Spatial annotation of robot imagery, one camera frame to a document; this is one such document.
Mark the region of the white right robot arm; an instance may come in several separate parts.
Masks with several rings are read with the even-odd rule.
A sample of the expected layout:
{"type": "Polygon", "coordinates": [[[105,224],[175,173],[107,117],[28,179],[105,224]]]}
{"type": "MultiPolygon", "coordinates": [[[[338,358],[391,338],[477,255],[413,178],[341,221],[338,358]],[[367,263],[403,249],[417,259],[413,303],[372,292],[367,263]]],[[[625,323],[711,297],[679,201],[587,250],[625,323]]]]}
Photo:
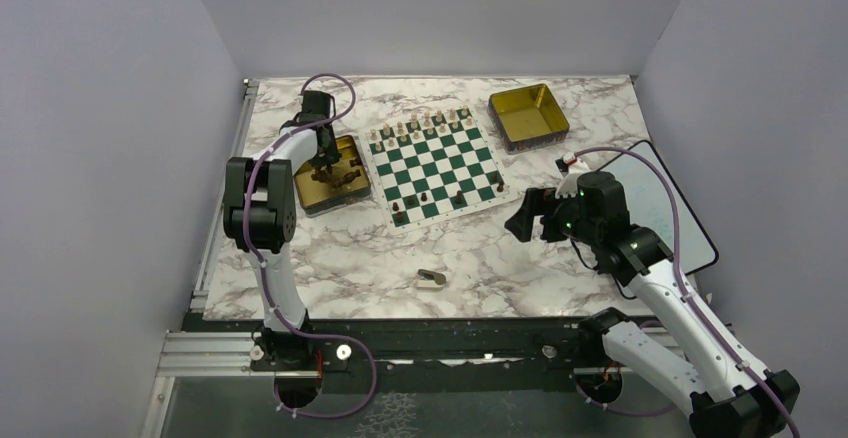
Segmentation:
{"type": "Polygon", "coordinates": [[[568,192],[529,188],[505,227],[519,241],[541,223],[546,242],[587,245],[596,270],[628,288],[675,339],[681,355],[650,338],[635,321],[607,308],[582,321],[579,356],[608,358],[640,375],[688,419],[697,437],[772,437],[796,431],[791,411],[800,385],[774,372],[743,346],[678,271],[671,249],[632,223],[623,185],[603,171],[580,175],[568,192]]]}

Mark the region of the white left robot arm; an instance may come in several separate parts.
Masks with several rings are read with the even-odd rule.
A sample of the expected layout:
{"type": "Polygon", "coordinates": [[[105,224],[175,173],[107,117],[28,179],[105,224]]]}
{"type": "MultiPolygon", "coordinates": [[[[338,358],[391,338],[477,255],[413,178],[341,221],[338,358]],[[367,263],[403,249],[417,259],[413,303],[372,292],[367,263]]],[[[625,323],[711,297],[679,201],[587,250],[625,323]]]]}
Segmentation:
{"type": "Polygon", "coordinates": [[[249,257],[262,296],[264,327],[283,333],[276,354],[298,369],[313,359],[314,342],[302,330],[307,308],[296,287],[290,245],[296,231],[294,175],[306,163],[319,173],[340,161],[331,119],[335,99],[304,91],[301,109],[255,156],[225,167],[223,230],[249,257]]]}

